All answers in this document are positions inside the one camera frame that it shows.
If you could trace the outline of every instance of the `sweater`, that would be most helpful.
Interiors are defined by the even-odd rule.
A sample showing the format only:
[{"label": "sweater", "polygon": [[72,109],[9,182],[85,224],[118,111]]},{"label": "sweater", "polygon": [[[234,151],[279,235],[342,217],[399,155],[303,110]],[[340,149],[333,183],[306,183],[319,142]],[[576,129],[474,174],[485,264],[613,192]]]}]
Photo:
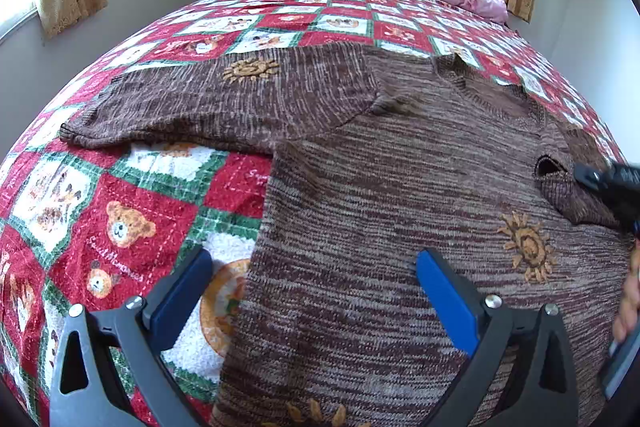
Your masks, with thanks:
[{"label": "sweater", "polygon": [[596,373],[628,261],[572,171],[606,164],[519,86],[454,55],[272,48],[118,77],[60,136],[273,154],[213,425],[417,426],[465,361],[418,285],[424,248],[511,307],[558,304],[580,425],[604,404]]}]

